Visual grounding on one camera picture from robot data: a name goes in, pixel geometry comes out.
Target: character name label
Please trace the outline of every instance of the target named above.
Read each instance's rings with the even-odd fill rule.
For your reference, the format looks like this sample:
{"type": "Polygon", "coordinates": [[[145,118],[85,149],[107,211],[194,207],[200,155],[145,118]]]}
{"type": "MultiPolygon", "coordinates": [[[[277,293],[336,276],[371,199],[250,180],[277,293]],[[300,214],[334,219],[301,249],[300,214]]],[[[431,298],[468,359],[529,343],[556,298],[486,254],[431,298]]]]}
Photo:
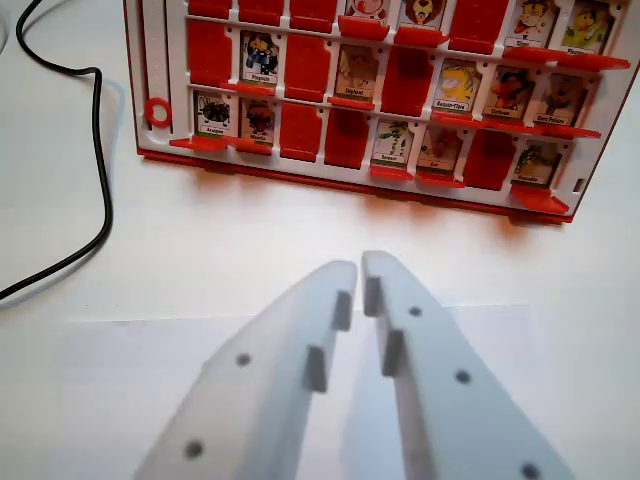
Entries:
{"type": "Polygon", "coordinates": [[[266,135],[256,135],[255,133],[251,133],[249,134],[249,137],[257,140],[258,142],[269,142],[271,143],[271,137],[268,137],[266,135]]]}
{"type": "Polygon", "coordinates": [[[490,115],[497,115],[500,117],[518,117],[519,116],[518,110],[507,110],[503,108],[493,108],[493,107],[485,109],[484,113],[488,113],[490,115]]]}
{"type": "Polygon", "coordinates": [[[418,167],[421,168],[435,168],[437,170],[451,171],[456,166],[456,161],[451,159],[431,160],[429,158],[423,158],[421,156],[418,162],[418,167]]]}
{"type": "Polygon", "coordinates": [[[569,55],[582,55],[583,53],[593,53],[593,51],[587,50],[586,48],[569,47],[567,48],[567,53],[569,55]]]}
{"type": "Polygon", "coordinates": [[[521,182],[529,182],[529,183],[544,183],[544,177],[525,177],[524,175],[518,175],[518,180],[521,182]]]}
{"type": "Polygon", "coordinates": [[[538,42],[536,40],[523,40],[521,38],[507,38],[504,42],[506,47],[542,47],[542,42],[538,42]]]}
{"type": "Polygon", "coordinates": [[[375,152],[375,154],[373,156],[373,159],[374,160],[383,160],[385,162],[400,163],[400,164],[404,164],[405,163],[404,157],[401,157],[399,155],[388,155],[388,154],[380,153],[380,152],[375,152]]]}
{"type": "Polygon", "coordinates": [[[342,93],[344,95],[353,95],[354,97],[371,97],[371,90],[368,88],[354,88],[354,87],[346,87],[346,86],[338,86],[336,89],[336,93],[342,93]]]}
{"type": "Polygon", "coordinates": [[[258,75],[257,73],[249,72],[249,80],[253,80],[254,82],[267,82],[272,83],[273,76],[270,75],[258,75]]]}
{"type": "Polygon", "coordinates": [[[538,118],[536,118],[536,122],[554,123],[556,125],[567,125],[569,123],[569,119],[562,118],[562,117],[553,117],[551,115],[538,115],[538,118]]]}
{"type": "Polygon", "coordinates": [[[436,107],[440,108],[448,108],[451,110],[469,110],[469,105],[466,103],[458,103],[458,102],[445,102],[443,100],[436,100],[436,107]]]}
{"type": "Polygon", "coordinates": [[[227,129],[210,127],[209,125],[205,125],[204,127],[201,127],[201,130],[203,130],[206,133],[213,133],[215,135],[224,135],[228,131],[227,129]]]}

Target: white plastic frame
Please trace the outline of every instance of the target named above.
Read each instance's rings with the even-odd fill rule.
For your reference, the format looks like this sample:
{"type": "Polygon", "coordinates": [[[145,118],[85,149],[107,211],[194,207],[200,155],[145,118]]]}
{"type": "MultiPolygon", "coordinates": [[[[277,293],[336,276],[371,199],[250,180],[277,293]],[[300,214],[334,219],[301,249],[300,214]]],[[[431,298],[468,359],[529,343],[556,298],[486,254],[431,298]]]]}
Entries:
{"type": "MultiPolygon", "coordinates": [[[[473,117],[477,120],[482,118],[482,108],[484,107],[486,101],[486,95],[489,92],[491,78],[493,76],[495,68],[499,65],[526,67],[529,69],[535,69],[536,71],[539,70],[541,72],[540,75],[538,75],[538,80],[540,81],[536,82],[536,88],[533,92],[529,107],[523,117],[526,125],[532,125],[535,106],[537,102],[540,101],[544,92],[542,84],[545,83],[544,79],[548,78],[548,75],[550,75],[551,73],[564,73],[593,80],[592,84],[588,84],[589,96],[585,101],[585,106],[582,108],[577,118],[576,126],[598,131],[602,134],[602,137],[600,139],[581,138],[576,139],[575,141],[568,142],[571,145],[571,157],[563,160],[563,168],[558,169],[551,184],[553,195],[569,206],[569,210],[565,214],[566,216],[572,216],[575,212],[575,209],[577,208],[580,198],[584,193],[584,187],[577,192],[574,192],[574,188],[578,184],[578,182],[580,182],[582,185],[585,185],[590,179],[593,170],[600,158],[601,152],[604,149],[608,136],[612,130],[613,124],[615,123],[617,115],[626,98],[626,94],[630,88],[636,72],[636,66],[638,64],[638,61],[640,60],[640,50],[638,50],[636,47],[638,44],[640,44],[640,33],[638,32],[637,28],[635,28],[635,25],[640,22],[639,0],[609,2],[612,4],[611,13],[616,17],[616,20],[614,22],[613,29],[603,53],[605,55],[611,55],[630,61],[632,67],[628,70],[612,70],[603,71],[600,73],[589,73],[582,70],[559,68],[555,66],[555,64],[551,63],[546,65],[534,65],[528,64],[527,62],[503,59],[502,53],[504,51],[504,46],[502,42],[504,41],[504,38],[507,34],[506,29],[508,27],[513,9],[516,7],[517,3],[516,0],[511,0],[505,14],[505,20],[503,21],[500,36],[496,41],[494,51],[491,55],[452,51],[448,49],[449,42],[445,42],[435,49],[423,49],[429,52],[429,56],[431,59],[430,63],[433,65],[434,71],[432,77],[432,85],[429,89],[427,100],[423,106],[422,114],[420,115],[420,117],[416,118],[410,116],[388,114],[380,111],[381,94],[384,85],[384,72],[386,71],[386,65],[388,63],[389,49],[394,45],[393,37],[395,36],[397,16],[401,5],[400,0],[392,0],[390,3],[390,15],[388,17],[388,24],[391,28],[386,39],[382,42],[346,38],[340,35],[337,24],[337,16],[344,11],[345,0],[338,0],[337,15],[334,19],[332,32],[330,34],[290,29],[290,19],[288,17],[288,0],[285,0],[283,16],[281,17],[281,23],[279,27],[240,22],[238,19],[237,0],[234,0],[232,2],[229,20],[225,21],[205,17],[193,17],[188,13],[188,4],[186,2],[166,2],[166,10],[164,12],[164,16],[157,13],[157,10],[154,15],[147,16],[147,10],[151,8],[150,5],[156,5],[158,2],[155,2],[153,0],[143,0],[142,5],[145,13],[144,31],[142,30],[141,12],[138,10],[138,1],[124,0],[124,2],[127,9],[126,18],[138,145],[145,151],[155,151],[158,153],[173,154],[183,157],[193,157],[204,160],[213,160],[216,162],[231,163],[236,165],[259,166],[261,169],[265,170],[286,172],[308,177],[317,177],[339,182],[366,185],[370,187],[382,187],[385,189],[401,192],[443,197],[471,203],[495,205],[510,209],[527,210],[524,205],[522,205],[516,198],[514,198],[510,194],[511,184],[509,178],[505,180],[503,188],[501,190],[491,191],[471,187],[450,189],[440,186],[428,185],[420,181],[403,182],[390,179],[380,179],[371,176],[369,174],[369,161],[371,158],[373,137],[375,136],[377,127],[377,119],[379,117],[385,117],[388,119],[406,120],[410,123],[410,125],[418,123],[418,130],[426,128],[426,124],[428,124],[431,119],[431,104],[433,102],[433,95],[435,92],[434,83],[438,80],[440,67],[444,58],[475,61],[478,65],[479,70],[483,74],[483,81],[481,83],[478,95],[476,96],[476,101],[473,109],[473,117]],[[622,5],[621,10],[617,10],[617,8],[615,7],[618,4],[622,5]],[[205,92],[218,91],[228,93],[229,95],[238,95],[237,92],[233,92],[230,90],[194,85],[190,83],[186,46],[187,18],[197,18],[203,21],[222,22],[232,29],[232,32],[228,34],[233,41],[234,55],[232,63],[233,70],[230,83],[236,82],[239,76],[240,30],[255,30],[272,33],[273,41],[276,42],[280,47],[280,65],[278,70],[278,83],[275,93],[275,101],[279,104],[277,111],[278,117],[280,114],[279,109],[281,108],[280,104],[283,101],[314,105],[318,110],[322,110],[322,113],[320,113],[319,115],[323,119],[323,127],[320,150],[316,157],[316,162],[304,162],[283,158],[280,156],[279,122],[276,126],[274,145],[272,149],[272,155],[270,157],[251,153],[237,152],[231,147],[229,147],[225,151],[207,153],[196,152],[185,148],[173,147],[169,145],[169,141],[172,139],[186,138],[193,135],[194,133],[194,115],[192,101],[193,89],[205,92]],[[162,22],[166,20],[165,37],[162,37],[161,35],[161,31],[164,28],[164,25],[162,25],[163,28],[160,28],[161,19],[162,22]],[[327,42],[331,42],[330,46],[327,45],[325,47],[331,54],[331,63],[327,91],[322,103],[288,99],[284,96],[286,45],[287,36],[289,33],[313,35],[322,37],[327,42]],[[146,37],[144,42],[144,52],[142,51],[143,37],[146,37]],[[373,111],[366,113],[366,115],[369,117],[370,123],[369,138],[367,143],[367,150],[360,169],[348,169],[324,165],[324,144],[326,140],[327,118],[330,109],[336,108],[328,102],[328,98],[333,92],[335,74],[337,69],[338,52],[342,43],[350,45],[371,46],[375,50],[382,49],[382,53],[379,55],[380,64],[373,98],[375,108],[373,111]],[[160,72],[162,71],[162,66],[165,64],[161,60],[163,55],[166,58],[165,63],[169,72],[168,77],[163,77],[160,74],[160,72]],[[150,66],[150,58],[158,59],[159,63],[150,66]],[[144,106],[147,100],[145,88],[149,89],[150,97],[153,96],[151,95],[151,92],[158,92],[158,96],[161,96],[164,92],[168,91],[169,95],[167,100],[170,99],[173,114],[173,123],[171,129],[160,129],[157,127],[152,127],[150,129],[144,115],[144,106]]],[[[569,13],[571,12],[571,9],[574,5],[574,0],[555,0],[555,2],[560,8],[560,13],[556,21],[554,31],[551,35],[549,48],[556,48],[557,46],[559,46],[559,43],[562,39],[562,32],[564,32],[564,29],[566,28],[569,13]]],[[[445,7],[441,26],[441,30],[445,34],[449,32],[456,3],[456,0],[449,0],[445,7]]],[[[240,94],[240,96],[251,97],[251,95],[244,94],[240,94]]],[[[418,130],[416,130],[415,133],[414,143],[421,140],[420,134],[417,133],[418,130]]],[[[473,134],[473,130],[468,129],[468,133],[473,134]]],[[[558,141],[557,139],[553,139],[551,137],[537,137],[533,135],[517,136],[519,137],[520,141],[525,141],[525,137],[531,139],[541,139],[544,141],[558,141]]],[[[470,143],[471,140],[469,139],[469,141],[465,141],[463,145],[463,150],[456,166],[455,176],[457,179],[461,179],[463,168],[466,163],[466,153],[468,153],[470,143]]],[[[417,155],[412,150],[408,162],[408,169],[410,173],[412,169],[413,171],[415,171],[416,163],[417,155]]]]}

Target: white table surface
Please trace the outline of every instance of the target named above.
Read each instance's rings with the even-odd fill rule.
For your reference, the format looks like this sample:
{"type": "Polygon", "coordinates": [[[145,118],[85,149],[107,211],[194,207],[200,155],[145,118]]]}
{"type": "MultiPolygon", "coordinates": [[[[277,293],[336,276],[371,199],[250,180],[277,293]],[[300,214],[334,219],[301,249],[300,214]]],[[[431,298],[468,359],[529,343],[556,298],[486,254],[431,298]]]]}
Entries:
{"type": "MultiPolygon", "coordinates": [[[[0,3],[9,33],[0,54],[3,287],[86,243],[103,215],[92,82],[48,72],[20,50],[13,29],[26,3],[0,3]]],[[[38,12],[54,3],[45,0],[38,12]]],[[[23,302],[4,302],[0,328],[253,314],[324,262],[384,249],[443,304],[530,304],[554,382],[552,397],[540,398],[555,405],[544,433],[580,478],[637,478],[638,85],[574,223],[514,225],[497,215],[143,160],[121,2],[65,1],[27,41],[53,61],[103,70],[115,225],[73,275],[23,302]]]]}

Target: gripper jaw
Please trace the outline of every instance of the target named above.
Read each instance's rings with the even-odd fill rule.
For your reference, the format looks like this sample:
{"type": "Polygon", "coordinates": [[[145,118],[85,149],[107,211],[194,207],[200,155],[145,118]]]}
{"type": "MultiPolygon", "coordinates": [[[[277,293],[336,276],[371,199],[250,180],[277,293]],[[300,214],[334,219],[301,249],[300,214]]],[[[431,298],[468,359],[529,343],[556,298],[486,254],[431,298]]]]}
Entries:
{"type": "Polygon", "coordinates": [[[367,252],[362,273],[382,372],[395,383],[407,480],[573,478],[402,263],[367,252]]]}
{"type": "MultiPolygon", "coordinates": [[[[573,478],[397,259],[367,252],[362,271],[408,480],[573,478]]],[[[327,390],[336,332],[350,327],[356,277],[348,262],[319,268],[215,352],[135,478],[293,480],[312,392],[327,390]]]]}

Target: screw hole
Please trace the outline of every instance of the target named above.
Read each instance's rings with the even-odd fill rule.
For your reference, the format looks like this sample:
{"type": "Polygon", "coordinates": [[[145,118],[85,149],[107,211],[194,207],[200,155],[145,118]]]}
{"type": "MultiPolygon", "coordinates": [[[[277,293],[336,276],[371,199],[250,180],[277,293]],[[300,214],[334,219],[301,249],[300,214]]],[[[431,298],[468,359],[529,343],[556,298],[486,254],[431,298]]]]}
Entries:
{"type": "Polygon", "coordinates": [[[456,372],[456,380],[458,380],[460,383],[467,384],[471,381],[471,375],[469,375],[469,372],[467,372],[466,370],[458,370],[456,372]]]}
{"type": "Polygon", "coordinates": [[[241,353],[236,357],[236,363],[239,367],[245,367],[251,363],[251,355],[248,353],[241,353]]]}
{"type": "Polygon", "coordinates": [[[198,458],[204,452],[204,445],[200,440],[191,440],[184,449],[184,456],[189,460],[198,458]]]}
{"type": "Polygon", "coordinates": [[[540,470],[538,470],[538,467],[536,467],[532,463],[525,463],[522,466],[521,472],[522,476],[529,480],[536,480],[540,478],[540,470]]]}

